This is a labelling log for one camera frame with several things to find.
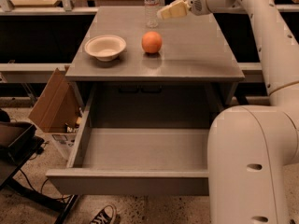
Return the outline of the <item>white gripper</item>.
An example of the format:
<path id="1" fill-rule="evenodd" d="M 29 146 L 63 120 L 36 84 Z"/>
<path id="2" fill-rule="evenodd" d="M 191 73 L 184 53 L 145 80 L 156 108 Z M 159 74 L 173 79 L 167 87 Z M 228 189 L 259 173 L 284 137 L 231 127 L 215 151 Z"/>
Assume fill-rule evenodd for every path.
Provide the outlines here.
<path id="1" fill-rule="evenodd" d="M 206 0 L 175 0 L 171 4 L 161 8 L 157 17 L 162 20 L 185 17 L 190 11 L 193 15 L 201 16 L 208 13 Z"/>

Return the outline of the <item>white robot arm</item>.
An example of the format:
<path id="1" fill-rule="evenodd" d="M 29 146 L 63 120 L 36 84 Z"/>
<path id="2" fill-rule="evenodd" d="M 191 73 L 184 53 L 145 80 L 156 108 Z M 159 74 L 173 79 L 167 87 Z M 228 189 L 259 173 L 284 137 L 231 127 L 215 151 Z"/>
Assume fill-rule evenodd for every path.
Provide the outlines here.
<path id="1" fill-rule="evenodd" d="M 161 19 L 244 9 L 270 104 L 222 111 L 207 140 L 211 224 L 289 224 L 283 168 L 299 161 L 299 45 L 274 0 L 176 0 Z"/>

